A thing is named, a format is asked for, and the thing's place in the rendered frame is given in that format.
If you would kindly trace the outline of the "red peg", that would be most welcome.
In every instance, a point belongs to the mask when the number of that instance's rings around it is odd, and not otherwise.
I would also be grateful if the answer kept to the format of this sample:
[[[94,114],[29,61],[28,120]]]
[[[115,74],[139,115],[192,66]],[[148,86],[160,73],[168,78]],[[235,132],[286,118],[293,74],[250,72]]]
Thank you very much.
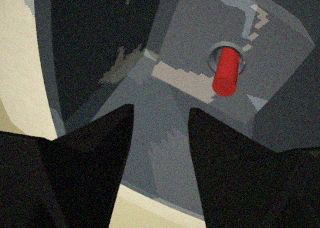
[[[228,97],[235,93],[239,60],[239,55],[232,48],[221,49],[216,76],[212,83],[212,89],[217,95]]]

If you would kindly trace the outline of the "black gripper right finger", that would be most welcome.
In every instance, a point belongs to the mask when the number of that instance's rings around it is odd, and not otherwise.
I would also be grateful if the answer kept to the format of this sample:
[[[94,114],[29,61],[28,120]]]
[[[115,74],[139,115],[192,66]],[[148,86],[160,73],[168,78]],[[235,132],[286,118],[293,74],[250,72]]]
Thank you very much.
[[[199,108],[188,137],[205,228],[269,228],[296,189],[320,183],[320,147],[276,153]]]

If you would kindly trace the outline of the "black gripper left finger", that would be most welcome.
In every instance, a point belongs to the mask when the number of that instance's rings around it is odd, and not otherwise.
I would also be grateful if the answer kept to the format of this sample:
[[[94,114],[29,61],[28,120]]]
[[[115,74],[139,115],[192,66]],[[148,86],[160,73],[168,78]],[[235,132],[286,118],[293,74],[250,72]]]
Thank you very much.
[[[109,228],[135,105],[48,140],[0,131],[0,188],[45,204],[57,228]]]

